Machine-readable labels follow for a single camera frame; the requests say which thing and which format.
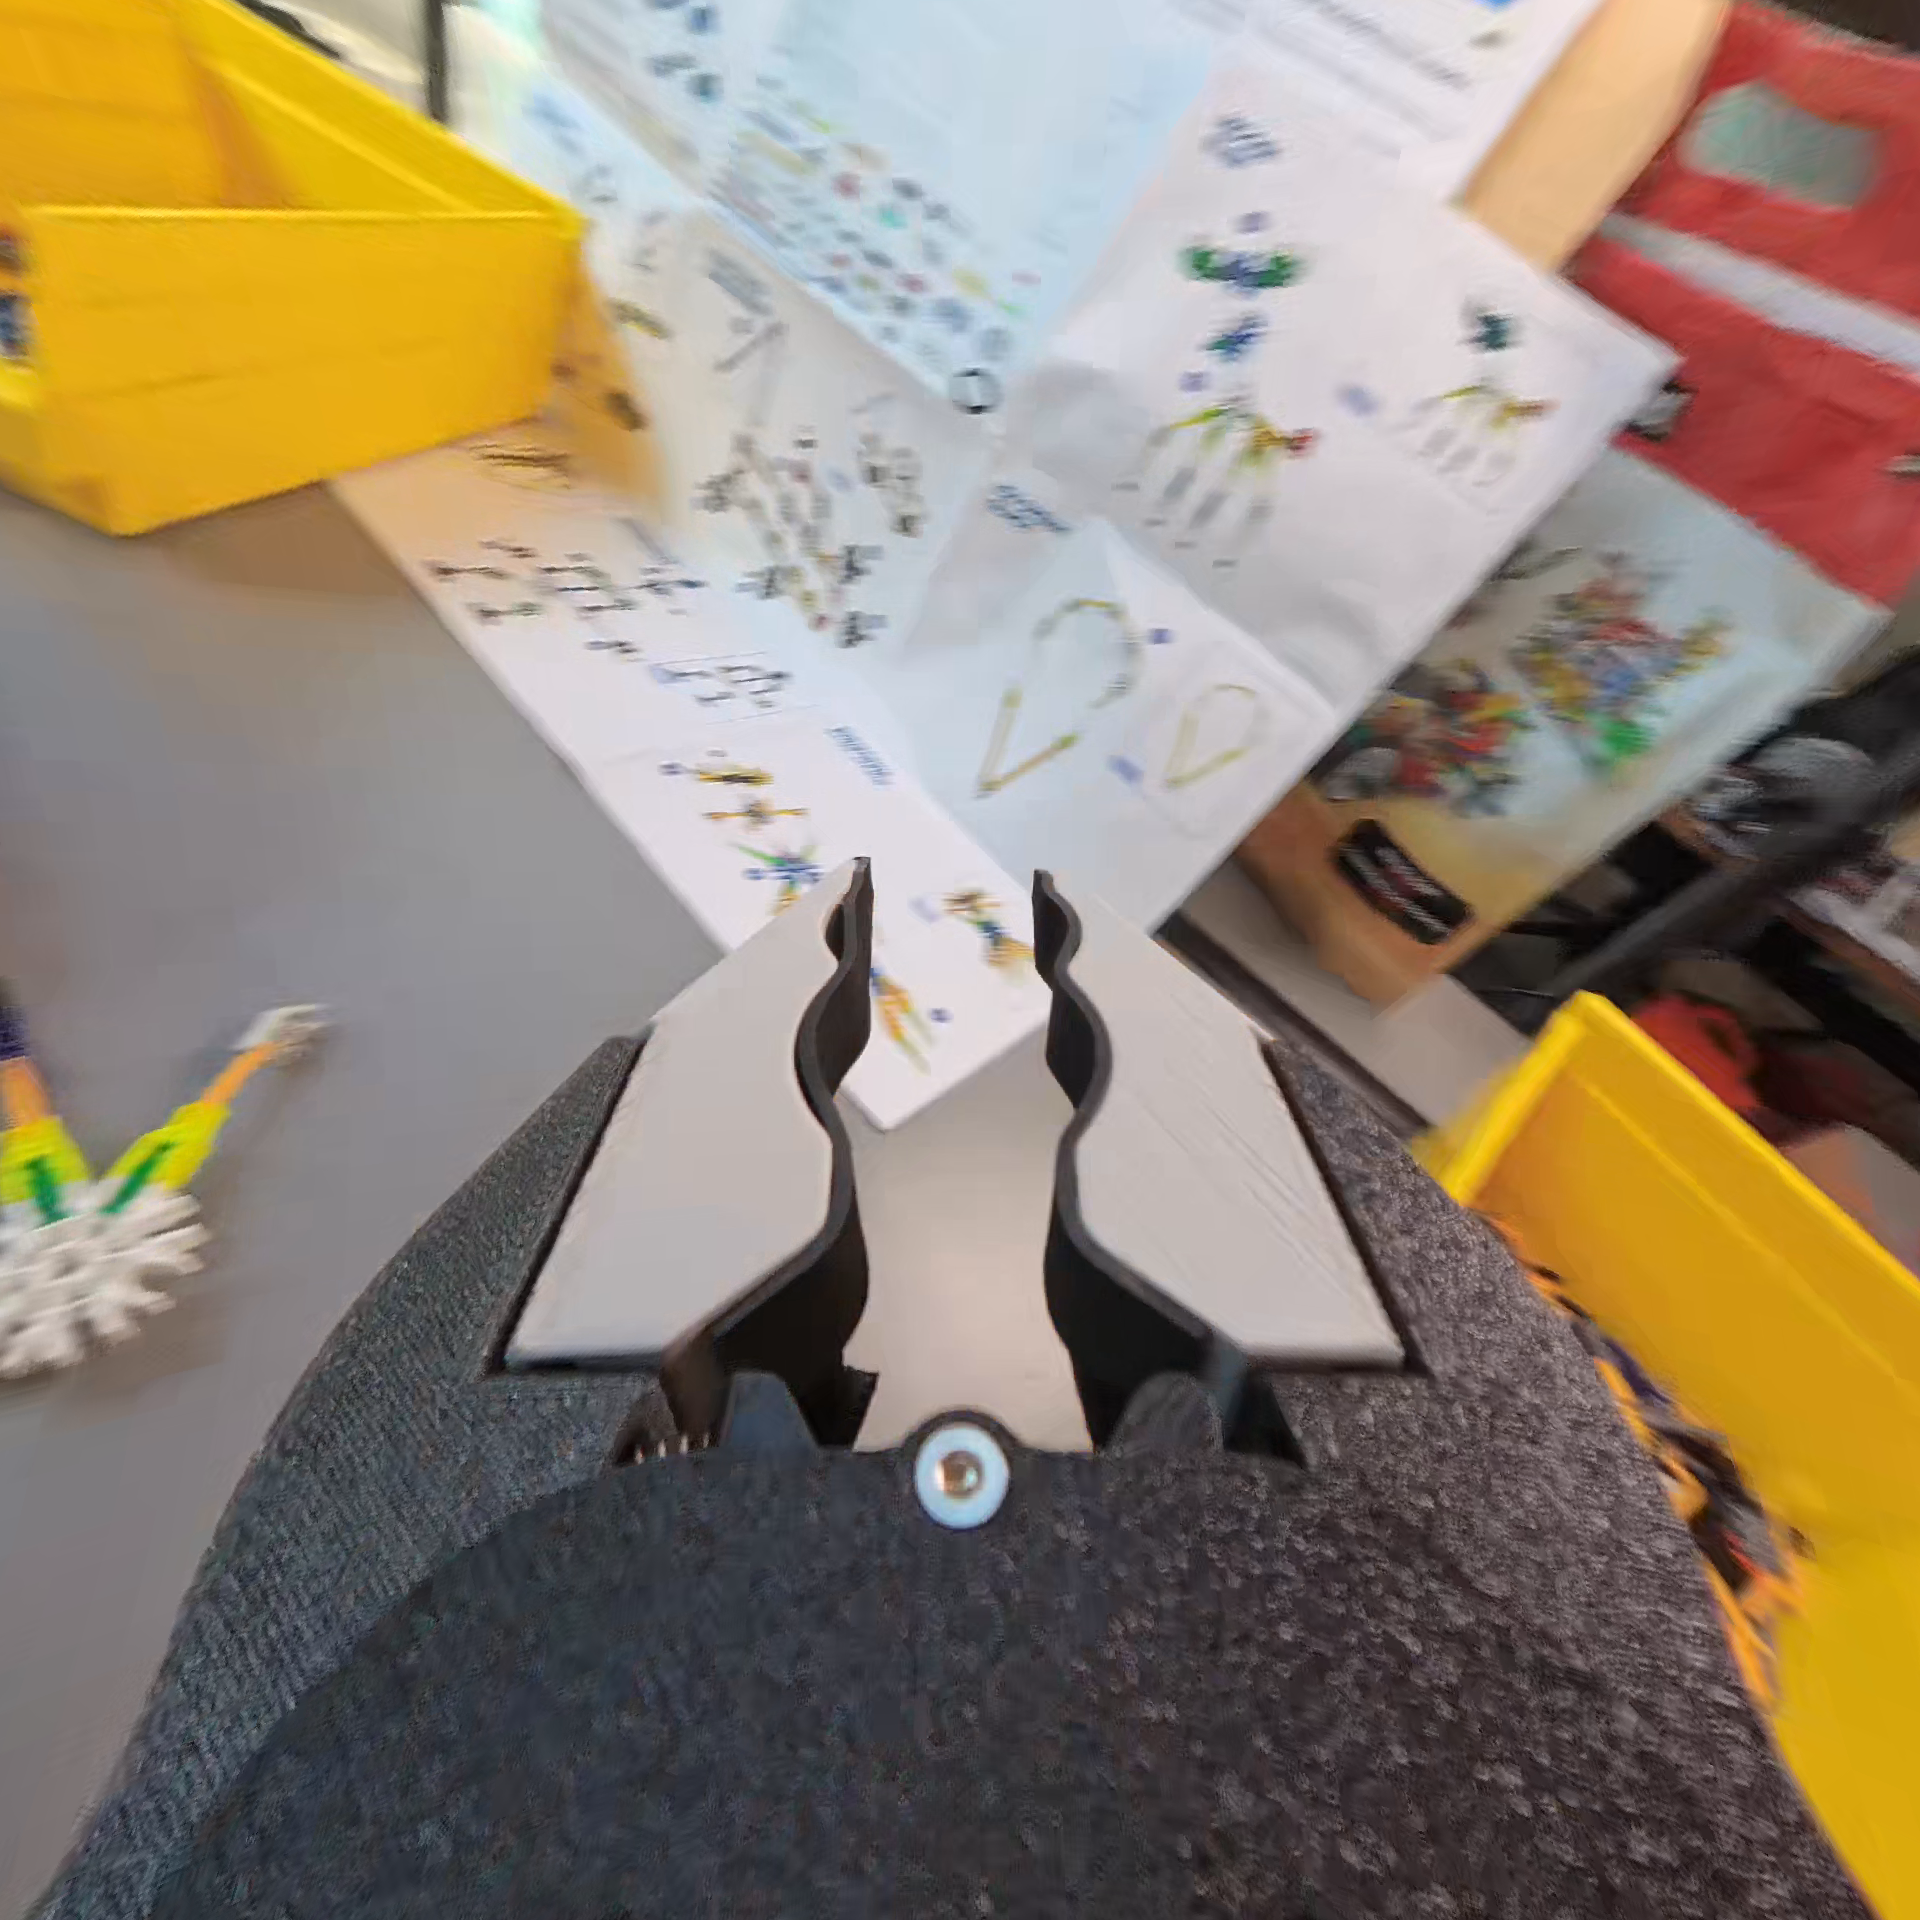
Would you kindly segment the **yellow plastic bin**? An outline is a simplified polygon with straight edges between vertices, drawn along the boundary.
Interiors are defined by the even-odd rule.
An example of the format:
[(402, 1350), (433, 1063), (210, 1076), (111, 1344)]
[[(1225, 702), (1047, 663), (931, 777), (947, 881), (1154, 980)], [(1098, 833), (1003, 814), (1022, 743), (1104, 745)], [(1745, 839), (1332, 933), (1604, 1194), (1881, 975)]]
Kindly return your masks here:
[(1771, 1727), (1876, 1916), (1918, 1916), (1915, 1276), (1615, 1002), (1416, 1153), (1730, 1446), (1812, 1550)]
[(510, 424), (584, 218), (239, 4), (2, 4), (6, 489), (134, 537)]

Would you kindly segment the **toy construction model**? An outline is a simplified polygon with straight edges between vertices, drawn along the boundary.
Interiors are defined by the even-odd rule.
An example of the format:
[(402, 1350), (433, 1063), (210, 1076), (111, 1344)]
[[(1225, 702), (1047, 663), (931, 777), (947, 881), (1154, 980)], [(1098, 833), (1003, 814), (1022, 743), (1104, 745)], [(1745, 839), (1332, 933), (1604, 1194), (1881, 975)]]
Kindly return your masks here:
[(194, 1182), (243, 1092), (327, 1031), (315, 1002), (264, 1010), (188, 1102), (106, 1167), (64, 1124), (30, 1028), (2, 989), (2, 1377), (80, 1367), (170, 1311), (203, 1269)]

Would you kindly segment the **colourful toy set box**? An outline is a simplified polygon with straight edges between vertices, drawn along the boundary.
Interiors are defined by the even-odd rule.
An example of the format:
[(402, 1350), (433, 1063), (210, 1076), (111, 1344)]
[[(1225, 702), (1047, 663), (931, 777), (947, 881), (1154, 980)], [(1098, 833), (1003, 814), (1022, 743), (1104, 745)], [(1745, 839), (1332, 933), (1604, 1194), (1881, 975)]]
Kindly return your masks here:
[(1402, 1000), (1822, 690), (1888, 624), (1706, 489), (1607, 453), (1236, 852)]

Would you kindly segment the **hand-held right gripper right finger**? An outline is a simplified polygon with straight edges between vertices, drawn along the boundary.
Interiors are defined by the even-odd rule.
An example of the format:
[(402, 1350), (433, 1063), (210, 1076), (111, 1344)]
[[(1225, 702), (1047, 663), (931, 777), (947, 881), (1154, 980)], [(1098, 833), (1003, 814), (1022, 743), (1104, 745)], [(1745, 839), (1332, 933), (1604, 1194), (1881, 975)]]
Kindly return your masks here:
[(1119, 1432), (1178, 1376), (1223, 1432), (1288, 1432), (1280, 1376), (1417, 1368), (1274, 1040), (1100, 897), (1032, 885), (1070, 1106), (1042, 1288), (1087, 1428)]

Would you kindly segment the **brown cardboard box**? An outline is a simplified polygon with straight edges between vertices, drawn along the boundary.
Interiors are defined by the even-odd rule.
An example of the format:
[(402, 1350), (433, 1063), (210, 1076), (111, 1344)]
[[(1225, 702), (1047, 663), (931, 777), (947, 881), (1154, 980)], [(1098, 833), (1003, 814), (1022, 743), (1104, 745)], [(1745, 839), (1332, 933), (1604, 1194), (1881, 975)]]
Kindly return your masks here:
[(1532, 90), (1459, 208), (1559, 269), (1676, 130), (1721, 36), (1727, 1), (1604, 1)]

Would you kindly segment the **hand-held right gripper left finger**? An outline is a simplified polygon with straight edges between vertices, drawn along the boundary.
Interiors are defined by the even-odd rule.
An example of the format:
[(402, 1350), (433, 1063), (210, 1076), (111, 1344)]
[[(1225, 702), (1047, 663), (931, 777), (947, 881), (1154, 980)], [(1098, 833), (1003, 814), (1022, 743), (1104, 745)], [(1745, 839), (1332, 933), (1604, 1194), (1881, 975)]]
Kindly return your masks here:
[(874, 872), (833, 869), (648, 1025), (529, 1287), (515, 1374), (650, 1374), (680, 1420), (736, 1376), (856, 1420), (868, 1300), (836, 1092), (868, 1044)]

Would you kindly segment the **toy instruction sheet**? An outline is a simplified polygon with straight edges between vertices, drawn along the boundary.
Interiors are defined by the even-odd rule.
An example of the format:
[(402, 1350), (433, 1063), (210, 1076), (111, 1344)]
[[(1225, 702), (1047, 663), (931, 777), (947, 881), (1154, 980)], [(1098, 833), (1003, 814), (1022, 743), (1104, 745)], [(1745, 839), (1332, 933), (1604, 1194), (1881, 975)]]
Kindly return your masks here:
[(897, 1128), (1160, 926), (1673, 354), (1225, 4), (531, 4), (584, 212), (539, 416), (334, 484), (726, 948), (871, 863)]

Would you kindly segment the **grey desk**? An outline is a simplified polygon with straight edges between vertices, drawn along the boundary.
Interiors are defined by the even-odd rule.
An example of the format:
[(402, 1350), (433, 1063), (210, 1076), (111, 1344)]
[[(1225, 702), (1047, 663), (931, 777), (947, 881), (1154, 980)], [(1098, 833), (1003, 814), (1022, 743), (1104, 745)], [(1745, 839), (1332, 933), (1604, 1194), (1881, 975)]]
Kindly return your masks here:
[(6, 1390), (6, 1916), (131, 1738), (188, 1580), (404, 1240), (708, 941), (323, 492), (135, 541), (6, 500), (6, 980), (97, 1161), (262, 1002), (209, 1271)]

